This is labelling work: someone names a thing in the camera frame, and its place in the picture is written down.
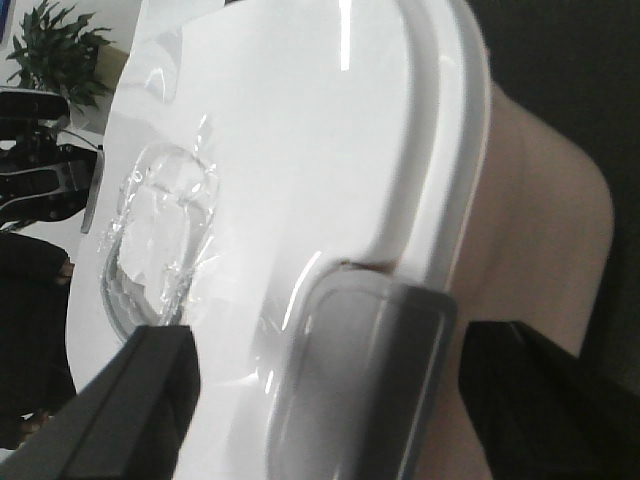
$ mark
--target green leaves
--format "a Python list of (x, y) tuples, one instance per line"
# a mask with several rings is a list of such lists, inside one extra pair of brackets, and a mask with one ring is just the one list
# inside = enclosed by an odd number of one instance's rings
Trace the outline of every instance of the green leaves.
[(9, 80), (19, 77), (20, 87), (60, 93), (78, 108), (96, 107), (95, 98), (109, 92), (94, 70), (98, 48), (112, 43), (102, 33), (111, 29), (89, 28), (94, 13), (67, 22), (74, 9), (43, 0), (24, 15), (22, 36), (13, 37), (13, 52), (7, 56), (20, 69)]

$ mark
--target plastic film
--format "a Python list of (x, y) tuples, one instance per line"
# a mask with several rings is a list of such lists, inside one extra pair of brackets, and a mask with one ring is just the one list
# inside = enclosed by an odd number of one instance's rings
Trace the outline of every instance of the plastic film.
[(102, 297), (116, 331), (180, 321), (215, 212), (215, 165), (171, 145), (148, 147), (120, 194), (102, 245)]

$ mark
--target transparent plastic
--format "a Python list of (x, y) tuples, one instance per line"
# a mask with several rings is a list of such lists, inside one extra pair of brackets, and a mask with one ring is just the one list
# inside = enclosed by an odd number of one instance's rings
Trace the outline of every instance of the transparent plastic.
[(216, 166), (186, 150), (156, 145), (140, 155), (103, 245), (102, 297), (122, 338), (180, 322), (217, 191)]

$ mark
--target gray plastic tab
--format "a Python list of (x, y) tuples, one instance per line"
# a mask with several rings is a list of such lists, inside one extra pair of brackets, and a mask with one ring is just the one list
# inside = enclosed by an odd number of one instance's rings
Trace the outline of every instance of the gray plastic tab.
[(454, 318), (446, 295), (379, 273), (325, 277), (281, 390), (270, 478), (409, 478)]

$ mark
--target dark background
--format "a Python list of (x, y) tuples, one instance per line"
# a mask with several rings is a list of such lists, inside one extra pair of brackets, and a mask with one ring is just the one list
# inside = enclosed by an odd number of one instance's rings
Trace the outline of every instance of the dark background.
[(581, 358), (640, 394), (640, 0), (469, 0), (494, 80), (583, 148), (615, 208)]

